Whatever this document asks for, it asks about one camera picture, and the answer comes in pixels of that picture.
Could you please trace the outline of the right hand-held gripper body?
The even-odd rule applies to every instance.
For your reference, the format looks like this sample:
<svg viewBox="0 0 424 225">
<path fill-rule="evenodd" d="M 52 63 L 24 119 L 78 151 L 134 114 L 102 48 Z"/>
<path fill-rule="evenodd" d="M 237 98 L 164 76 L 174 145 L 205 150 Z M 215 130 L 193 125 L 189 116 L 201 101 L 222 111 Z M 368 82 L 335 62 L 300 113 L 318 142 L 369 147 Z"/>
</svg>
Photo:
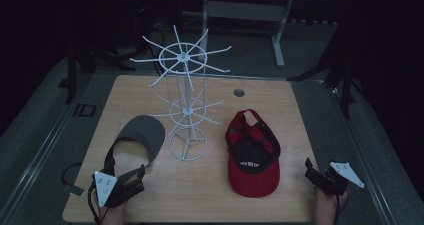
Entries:
<svg viewBox="0 0 424 225">
<path fill-rule="evenodd" d="M 317 187 L 326 195 L 343 195 L 350 183 L 359 188 L 365 187 L 349 163 L 331 162 L 326 172 L 320 175 Z"/>
</svg>

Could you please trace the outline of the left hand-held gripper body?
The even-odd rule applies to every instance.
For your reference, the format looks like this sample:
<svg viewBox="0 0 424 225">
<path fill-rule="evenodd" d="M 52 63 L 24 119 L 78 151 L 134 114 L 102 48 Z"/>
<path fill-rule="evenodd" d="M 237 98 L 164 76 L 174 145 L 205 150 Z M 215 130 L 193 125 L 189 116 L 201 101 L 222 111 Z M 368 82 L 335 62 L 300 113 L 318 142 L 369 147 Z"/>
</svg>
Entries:
<svg viewBox="0 0 424 225">
<path fill-rule="evenodd" d="M 118 207 L 144 191 L 144 188 L 124 188 L 125 184 L 137 179 L 136 177 L 130 178 L 125 184 L 118 184 L 118 178 L 99 171 L 94 173 L 94 188 L 100 207 Z"/>
</svg>

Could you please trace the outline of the grey sun visor cap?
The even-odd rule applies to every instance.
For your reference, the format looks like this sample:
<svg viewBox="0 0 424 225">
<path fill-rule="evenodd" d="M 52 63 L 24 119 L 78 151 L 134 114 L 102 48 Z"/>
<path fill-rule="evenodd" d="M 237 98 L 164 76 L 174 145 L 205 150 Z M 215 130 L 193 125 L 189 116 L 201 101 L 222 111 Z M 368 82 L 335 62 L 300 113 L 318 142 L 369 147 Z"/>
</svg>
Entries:
<svg viewBox="0 0 424 225">
<path fill-rule="evenodd" d="M 115 175 L 114 147 L 122 141 L 135 141 L 144 146 L 147 151 L 147 163 L 149 166 L 158 156 L 165 140 L 165 128 L 156 118 L 148 115 L 140 115 L 132 118 L 119 132 L 114 143 L 109 149 L 105 160 L 103 172 Z"/>
</svg>

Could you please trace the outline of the red baseball cap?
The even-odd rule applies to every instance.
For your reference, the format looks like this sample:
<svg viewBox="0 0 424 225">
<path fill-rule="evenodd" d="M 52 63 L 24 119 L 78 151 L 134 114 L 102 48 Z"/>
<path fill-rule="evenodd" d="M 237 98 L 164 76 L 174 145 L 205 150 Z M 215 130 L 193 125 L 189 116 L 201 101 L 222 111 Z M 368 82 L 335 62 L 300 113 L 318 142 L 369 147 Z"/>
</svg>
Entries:
<svg viewBox="0 0 424 225">
<path fill-rule="evenodd" d="M 239 195 L 261 198 L 272 194 L 280 181 L 281 146 L 261 116 L 239 111 L 228 125 L 228 180 Z"/>
</svg>

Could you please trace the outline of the white wire display rack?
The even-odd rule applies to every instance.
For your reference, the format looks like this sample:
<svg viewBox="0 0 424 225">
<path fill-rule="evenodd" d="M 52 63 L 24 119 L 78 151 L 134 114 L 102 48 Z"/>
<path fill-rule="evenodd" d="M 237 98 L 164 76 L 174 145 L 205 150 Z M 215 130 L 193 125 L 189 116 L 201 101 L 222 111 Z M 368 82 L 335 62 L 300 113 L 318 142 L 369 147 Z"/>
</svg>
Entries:
<svg viewBox="0 0 424 225">
<path fill-rule="evenodd" d="M 147 41 L 158 49 L 152 61 L 162 69 L 151 85 L 165 87 L 166 93 L 158 98 L 168 104 L 165 112 L 154 116 L 166 117 L 171 122 L 168 148 L 180 161 L 195 161 L 206 153 L 209 140 L 200 125 L 216 122 L 208 116 L 208 109 L 221 103 L 209 102 L 206 98 L 207 72 L 220 70 L 208 63 L 212 52 L 202 46 L 207 35 L 204 32 L 194 43 L 178 39 L 172 44 L 160 45 Z"/>
</svg>

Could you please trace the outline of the person's left hand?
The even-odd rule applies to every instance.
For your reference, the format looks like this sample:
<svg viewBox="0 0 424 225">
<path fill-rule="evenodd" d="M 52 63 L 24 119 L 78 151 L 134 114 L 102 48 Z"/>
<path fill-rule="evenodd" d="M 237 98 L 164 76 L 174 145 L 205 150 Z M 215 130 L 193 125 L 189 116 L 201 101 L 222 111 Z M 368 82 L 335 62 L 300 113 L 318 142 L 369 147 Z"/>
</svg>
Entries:
<svg viewBox="0 0 424 225">
<path fill-rule="evenodd" d="M 127 203 L 115 208 L 99 207 L 100 225 L 124 225 L 126 220 Z"/>
</svg>

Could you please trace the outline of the person's right hand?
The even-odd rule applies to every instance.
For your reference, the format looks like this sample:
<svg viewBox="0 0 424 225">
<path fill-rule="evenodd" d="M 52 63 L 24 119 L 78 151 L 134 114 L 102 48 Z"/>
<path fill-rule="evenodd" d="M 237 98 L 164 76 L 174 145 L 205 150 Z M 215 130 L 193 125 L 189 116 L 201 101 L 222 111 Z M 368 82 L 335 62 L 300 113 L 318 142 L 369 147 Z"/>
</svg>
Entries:
<svg viewBox="0 0 424 225">
<path fill-rule="evenodd" d="M 316 225 L 334 225 L 336 218 L 349 200 L 349 192 L 343 195 L 326 195 L 320 188 L 314 188 L 314 221 Z"/>
</svg>

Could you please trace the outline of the grey tape piece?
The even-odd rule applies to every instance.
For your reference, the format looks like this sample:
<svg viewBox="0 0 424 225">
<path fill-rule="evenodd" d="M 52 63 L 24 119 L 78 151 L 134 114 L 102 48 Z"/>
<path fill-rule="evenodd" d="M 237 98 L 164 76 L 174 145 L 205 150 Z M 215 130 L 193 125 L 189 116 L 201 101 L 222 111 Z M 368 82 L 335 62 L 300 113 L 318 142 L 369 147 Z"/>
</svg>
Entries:
<svg viewBox="0 0 424 225">
<path fill-rule="evenodd" d="M 85 193 L 84 189 L 77 187 L 75 185 L 65 185 L 63 188 L 63 191 L 75 196 L 79 196 L 79 197 L 82 197 Z"/>
</svg>

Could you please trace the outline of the black metal stand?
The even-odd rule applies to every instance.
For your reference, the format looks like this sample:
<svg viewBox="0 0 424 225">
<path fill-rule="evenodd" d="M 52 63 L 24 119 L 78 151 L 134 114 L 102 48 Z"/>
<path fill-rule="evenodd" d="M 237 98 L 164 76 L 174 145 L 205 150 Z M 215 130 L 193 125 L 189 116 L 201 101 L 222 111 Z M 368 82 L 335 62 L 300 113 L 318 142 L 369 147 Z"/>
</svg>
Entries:
<svg viewBox="0 0 424 225">
<path fill-rule="evenodd" d="M 70 104 L 76 95 L 77 89 L 77 74 L 76 65 L 79 64 L 80 68 L 87 73 L 93 73 L 96 69 L 90 51 L 92 46 L 84 40 L 76 40 L 70 44 L 67 51 L 67 100 L 66 103 Z"/>
<path fill-rule="evenodd" d="M 318 64 L 288 81 L 301 82 L 326 69 L 329 69 L 323 84 L 330 89 L 336 89 L 342 83 L 340 109 L 349 119 L 350 88 L 352 85 L 354 42 L 349 30 L 355 26 L 357 19 L 353 15 L 346 15 L 339 23 Z"/>
</svg>

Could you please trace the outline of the black tripod stand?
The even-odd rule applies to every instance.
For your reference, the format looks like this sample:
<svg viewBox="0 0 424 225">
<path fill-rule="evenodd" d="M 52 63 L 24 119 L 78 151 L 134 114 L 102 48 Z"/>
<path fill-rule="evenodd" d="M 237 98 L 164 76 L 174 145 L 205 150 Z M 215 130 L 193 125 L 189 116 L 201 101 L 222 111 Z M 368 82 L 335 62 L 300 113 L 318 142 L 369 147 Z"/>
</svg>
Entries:
<svg viewBox="0 0 424 225">
<path fill-rule="evenodd" d="M 130 58 L 149 45 L 143 39 L 152 31 L 155 0 L 93 0 L 92 28 L 85 46 L 93 56 L 111 67 L 134 71 Z"/>
</svg>

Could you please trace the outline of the white metal desk frame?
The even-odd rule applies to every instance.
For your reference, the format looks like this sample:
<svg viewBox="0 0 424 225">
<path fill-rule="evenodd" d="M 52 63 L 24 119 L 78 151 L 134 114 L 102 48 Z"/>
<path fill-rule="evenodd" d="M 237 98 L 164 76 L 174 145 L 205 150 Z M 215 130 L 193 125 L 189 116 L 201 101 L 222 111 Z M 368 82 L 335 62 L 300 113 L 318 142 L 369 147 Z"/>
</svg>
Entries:
<svg viewBox="0 0 424 225">
<path fill-rule="evenodd" d="M 208 18 L 227 18 L 241 20 L 255 20 L 266 22 L 277 22 L 278 30 L 271 36 L 271 43 L 274 51 L 276 66 L 283 68 L 285 60 L 281 47 L 281 39 L 293 0 L 286 0 L 284 5 L 267 5 L 253 3 L 239 3 L 217 0 L 203 0 L 202 11 L 202 32 L 200 47 L 204 50 L 208 47 Z"/>
</svg>

